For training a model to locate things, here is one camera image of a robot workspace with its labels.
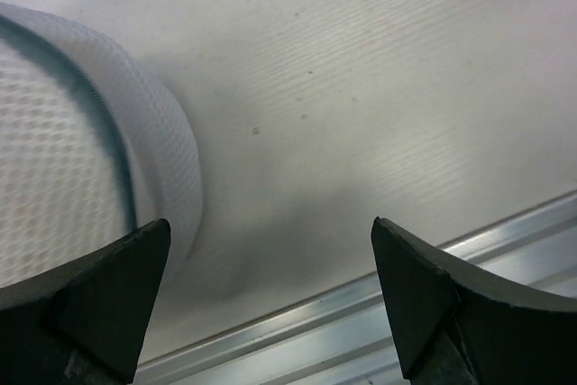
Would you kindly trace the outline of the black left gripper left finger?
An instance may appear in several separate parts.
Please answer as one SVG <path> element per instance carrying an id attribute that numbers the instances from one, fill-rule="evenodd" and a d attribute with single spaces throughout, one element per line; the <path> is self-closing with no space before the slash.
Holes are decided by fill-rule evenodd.
<path id="1" fill-rule="evenodd" d="M 159 219 L 1 290 L 3 384 L 130 384 L 162 281 Z"/>

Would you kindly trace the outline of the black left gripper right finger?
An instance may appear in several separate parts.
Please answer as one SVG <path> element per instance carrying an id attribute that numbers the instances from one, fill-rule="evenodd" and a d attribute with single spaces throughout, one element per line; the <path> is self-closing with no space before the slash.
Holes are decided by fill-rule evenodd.
<path id="1" fill-rule="evenodd" d="M 501 278 L 385 218 L 371 244 L 404 379 L 576 382 L 575 299 Z"/>

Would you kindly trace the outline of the white mesh laundry bag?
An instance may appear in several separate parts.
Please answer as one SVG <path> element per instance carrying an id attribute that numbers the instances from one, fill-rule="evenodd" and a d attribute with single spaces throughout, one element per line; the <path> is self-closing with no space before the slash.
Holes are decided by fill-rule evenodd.
<path id="1" fill-rule="evenodd" d="M 2 4 L 2 285 L 159 218 L 171 281 L 202 207 L 197 142 L 177 98 L 101 32 Z"/>

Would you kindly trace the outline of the aluminium mounting rail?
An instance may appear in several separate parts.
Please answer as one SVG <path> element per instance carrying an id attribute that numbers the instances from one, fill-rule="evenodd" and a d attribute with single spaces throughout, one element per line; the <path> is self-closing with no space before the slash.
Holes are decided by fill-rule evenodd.
<path id="1" fill-rule="evenodd" d="M 576 294 L 576 195 L 512 216 L 443 249 L 509 280 Z M 146 362 L 137 384 L 402 384 L 371 273 L 274 316 Z"/>

